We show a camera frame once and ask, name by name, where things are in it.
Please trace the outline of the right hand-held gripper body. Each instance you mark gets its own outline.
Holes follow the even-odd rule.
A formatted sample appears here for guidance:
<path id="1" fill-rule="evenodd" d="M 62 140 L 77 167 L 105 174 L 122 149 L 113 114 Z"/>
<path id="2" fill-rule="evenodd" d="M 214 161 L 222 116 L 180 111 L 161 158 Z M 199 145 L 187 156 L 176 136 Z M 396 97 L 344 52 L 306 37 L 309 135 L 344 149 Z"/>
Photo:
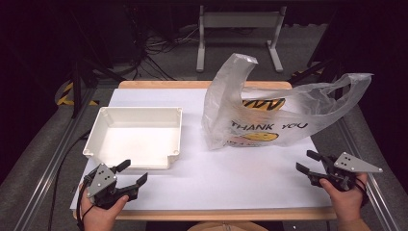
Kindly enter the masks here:
<path id="1" fill-rule="evenodd" d="M 356 174 L 359 172 L 379 173 L 382 167 L 374 166 L 346 152 L 339 157 L 322 155 L 325 173 L 310 171 L 309 178 L 313 186 L 321 187 L 320 179 L 328 180 L 338 191 L 347 192 L 356 185 Z"/>

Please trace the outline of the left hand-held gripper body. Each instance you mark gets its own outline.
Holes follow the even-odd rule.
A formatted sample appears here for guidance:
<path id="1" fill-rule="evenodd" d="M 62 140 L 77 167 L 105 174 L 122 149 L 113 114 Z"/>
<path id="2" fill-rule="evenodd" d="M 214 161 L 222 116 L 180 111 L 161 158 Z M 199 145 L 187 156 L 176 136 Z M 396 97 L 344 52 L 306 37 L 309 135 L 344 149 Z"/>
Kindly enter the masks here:
<path id="1" fill-rule="evenodd" d="M 118 188 L 115 173 L 105 164 L 100 164 L 85 179 L 87 180 L 84 183 L 88 190 L 87 198 L 99 208 L 110 209 L 123 195 L 128 195 L 129 201 L 136 200 L 139 195 L 139 191 L 130 192 L 127 187 Z"/>

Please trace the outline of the translucent printed plastic bag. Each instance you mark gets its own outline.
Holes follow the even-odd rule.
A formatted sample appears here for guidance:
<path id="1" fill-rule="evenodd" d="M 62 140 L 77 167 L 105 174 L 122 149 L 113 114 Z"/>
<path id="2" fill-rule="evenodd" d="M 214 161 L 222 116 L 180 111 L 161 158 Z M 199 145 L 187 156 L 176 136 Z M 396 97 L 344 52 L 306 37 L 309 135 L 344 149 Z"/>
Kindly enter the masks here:
<path id="1" fill-rule="evenodd" d="M 232 54 L 208 87 L 202 127 L 208 146 L 288 146 L 348 113 L 370 85 L 369 73 L 289 90 L 248 87 L 254 57 Z"/>

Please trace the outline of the person's left hand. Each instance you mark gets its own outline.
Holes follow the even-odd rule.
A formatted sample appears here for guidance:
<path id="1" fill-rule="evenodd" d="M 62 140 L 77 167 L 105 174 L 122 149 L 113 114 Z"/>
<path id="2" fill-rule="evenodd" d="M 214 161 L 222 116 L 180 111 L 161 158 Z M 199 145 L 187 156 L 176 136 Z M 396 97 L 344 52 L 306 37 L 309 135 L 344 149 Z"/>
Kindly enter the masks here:
<path id="1" fill-rule="evenodd" d="M 128 202 L 129 196 L 122 196 L 113 207 L 108 210 L 94 207 L 86 197 L 85 190 L 81 198 L 80 218 L 84 223 L 85 231 L 112 231 L 115 226 L 116 217 L 121 213 Z"/>

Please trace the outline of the person's right hand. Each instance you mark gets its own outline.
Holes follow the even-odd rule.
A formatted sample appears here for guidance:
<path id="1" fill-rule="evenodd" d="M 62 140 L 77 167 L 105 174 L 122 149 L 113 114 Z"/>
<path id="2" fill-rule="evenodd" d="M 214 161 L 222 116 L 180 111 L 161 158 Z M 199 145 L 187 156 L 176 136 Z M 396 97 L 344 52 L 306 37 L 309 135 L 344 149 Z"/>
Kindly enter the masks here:
<path id="1" fill-rule="evenodd" d="M 319 180 L 324 190 L 330 196 L 338 222 L 355 220 L 361 217 L 361 204 L 364 194 L 360 191 L 360 188 L 364 189 L 366 187 L 367 179 L 368 175 L 366 173 L 358 173 L 356 187 L 347 192 L 338 191 L 326 179 Z"/>

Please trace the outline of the white plastic box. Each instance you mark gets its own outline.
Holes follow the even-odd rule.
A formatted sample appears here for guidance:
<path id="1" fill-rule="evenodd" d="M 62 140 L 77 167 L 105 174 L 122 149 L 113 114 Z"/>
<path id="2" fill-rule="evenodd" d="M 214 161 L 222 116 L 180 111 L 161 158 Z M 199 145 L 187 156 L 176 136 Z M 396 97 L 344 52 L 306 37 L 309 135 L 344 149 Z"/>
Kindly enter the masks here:
<path id="1" fill-rule="evenodd" d="M 168 169 L 181 153 L 182 116 L 177 107 L 103 107 L 83 154 L 109 167 Z"/>

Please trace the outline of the white table cover sheet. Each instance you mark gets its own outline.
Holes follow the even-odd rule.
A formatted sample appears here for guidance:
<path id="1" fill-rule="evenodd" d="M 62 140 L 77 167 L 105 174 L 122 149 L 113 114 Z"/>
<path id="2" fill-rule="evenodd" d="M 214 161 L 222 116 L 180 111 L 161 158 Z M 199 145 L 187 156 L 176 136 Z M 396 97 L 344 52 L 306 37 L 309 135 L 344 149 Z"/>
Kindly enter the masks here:
<path id="1" fill-rule="evenodd" d="M 179 159 L 165 170 L 148 170 L 133 211 L 205 211 L 326 207 L 327 193 L 295 169 L 301 163 L 322 172 L 306 156 L 307 138 L 289 147 L 223 147 L 210 150 L 203 137 L 204 89 L 115 90 L 111 107 L 183 109 Z"/>

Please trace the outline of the yellow black hazard tape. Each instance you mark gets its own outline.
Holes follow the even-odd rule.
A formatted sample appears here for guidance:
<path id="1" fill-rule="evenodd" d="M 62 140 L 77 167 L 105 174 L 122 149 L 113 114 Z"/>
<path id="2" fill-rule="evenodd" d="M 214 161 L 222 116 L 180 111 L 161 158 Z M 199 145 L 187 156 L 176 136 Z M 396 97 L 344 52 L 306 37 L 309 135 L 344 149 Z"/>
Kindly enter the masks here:
<path id="1" fill-rule="evenodd" d="M 74 100 L 68 99 L 68 95 L 70 91 L 73 90 L 73 82 L 68 82 L 67 85 L 64 87 L 64 90 L 62 92 L 62 95 L 60 98 L 57 100 L 57 105 L 68 105 L 68 106 L 74 106 L 75 102 Z M 99 100 L 91 100 L 89 102 L 90 106 L 97 106 L 99 105 Z"/>

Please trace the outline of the black tripod stand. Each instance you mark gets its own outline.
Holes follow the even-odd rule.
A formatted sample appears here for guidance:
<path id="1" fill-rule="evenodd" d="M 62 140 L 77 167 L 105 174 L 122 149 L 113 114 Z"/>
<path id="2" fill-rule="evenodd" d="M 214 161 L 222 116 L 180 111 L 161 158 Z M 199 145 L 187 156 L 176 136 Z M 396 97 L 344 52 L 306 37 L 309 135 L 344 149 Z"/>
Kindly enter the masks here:
<path id="1" fill-rule="evenodd" d="M 113 79 L 118 83 L 124 81 L 124 78 L 110 71 L 107 67 L 97 64 L 88 59 L 79 59 L 72 64 L 72 83 L 73 83 L 73 97 L 74 109 L 72 118 L 76 118 L 83 108 L 84 102 L 82 99 L 82 84 L 87 88 L 94 89 L 97 86 L 97 77 L 94 70 L 106 75 L 109 79 Z"/>

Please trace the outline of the person's tan clothed torso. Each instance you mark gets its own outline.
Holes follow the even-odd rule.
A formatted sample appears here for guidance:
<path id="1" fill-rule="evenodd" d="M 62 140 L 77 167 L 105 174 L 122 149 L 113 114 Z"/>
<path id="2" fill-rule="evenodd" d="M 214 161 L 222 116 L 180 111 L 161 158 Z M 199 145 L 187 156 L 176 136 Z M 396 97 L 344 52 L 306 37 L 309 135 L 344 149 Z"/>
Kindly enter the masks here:
<path id="1" fill-rule="evenodd" d="M 266 228 L 249 221 L 218 222 L 204 221 L 199 222 L 188 231 L 268 231 Z"/>

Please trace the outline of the white metal stand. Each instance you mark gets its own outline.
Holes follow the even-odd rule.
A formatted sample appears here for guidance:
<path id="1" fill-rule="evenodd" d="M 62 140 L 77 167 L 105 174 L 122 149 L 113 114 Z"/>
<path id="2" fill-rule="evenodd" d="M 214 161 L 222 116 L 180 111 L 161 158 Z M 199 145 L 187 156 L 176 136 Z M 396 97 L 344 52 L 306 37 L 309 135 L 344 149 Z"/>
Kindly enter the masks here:
<path id="1" fill-rule="evenodd" d="M 283 71 L 276 45 L 283 26 L 287 7 L 275 12 L 206 12 L 199 9 L 198 31 L 199 45 L 197 51 L 196 71 L 203 72 L 205 66 L 205 29 L 206 28 L 270 28 L 272 37 L 267 41 L 268 52 L 278 73 Z"/>

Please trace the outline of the aluminium rail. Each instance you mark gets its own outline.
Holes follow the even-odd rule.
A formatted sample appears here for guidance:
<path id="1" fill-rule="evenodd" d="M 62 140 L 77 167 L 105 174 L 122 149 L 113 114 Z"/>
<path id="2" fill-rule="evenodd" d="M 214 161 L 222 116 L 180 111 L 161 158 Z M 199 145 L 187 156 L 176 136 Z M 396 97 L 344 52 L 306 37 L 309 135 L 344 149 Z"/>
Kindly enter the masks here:
<path id="1" fill-rule="evenodd" d="M 404 231 L 398 216 L 404 213 L 406 193 L 383 157 L 363 113 L 355 107 L 335 125 L 351 155 L 383 169 L 382 173 L 370 173 L 368 178 L 369 203 L 365 219 L 371 230 Z"/>
<path id="2" fill-rule="evenodd" d="M 95 89 L 84 90 L 83 98 L 80 100 L 80 105 L 78 112 L 75 117 L 70 117 L 68 124 L 65 127 L 64 134 L 56 147 L 50 161 L 46 167 L 42 170 L 42 175 L 40 176 L 37 186 L 32 193 L 32 196 L 27 203 L 22 215 L 20 216 L 17 224 L 15 225 L 13 231 L 28 231 L 30 225 L 33 222 L 34 216 L 36 215 L 42 201 L 44 200 L 48 190 L 50 189 L 58 169 L 60 168 L 64 155 L 67 153 L 68 143 L 77 128 L 80 119 L 82 118 L 84 111 L 91 101 Z"/>

